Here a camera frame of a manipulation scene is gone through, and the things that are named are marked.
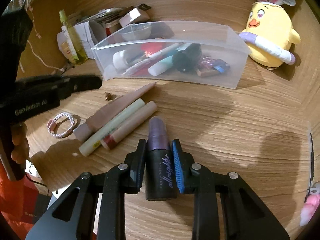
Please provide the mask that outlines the person's left hand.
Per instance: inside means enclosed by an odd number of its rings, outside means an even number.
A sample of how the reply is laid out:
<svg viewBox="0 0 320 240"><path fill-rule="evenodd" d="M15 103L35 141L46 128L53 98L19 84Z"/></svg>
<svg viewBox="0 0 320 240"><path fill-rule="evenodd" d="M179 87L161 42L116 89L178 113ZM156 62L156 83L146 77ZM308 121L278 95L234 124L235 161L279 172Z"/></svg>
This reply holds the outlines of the person's left hand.
<svg viewBox="0 0 320 240"><path fill-rule="evenodd" d="M11 128L12 143L14 149L11 158L18 164L22 164L29 158L29 144L27 140L27 127L24 123L18 124Z"/></svg>

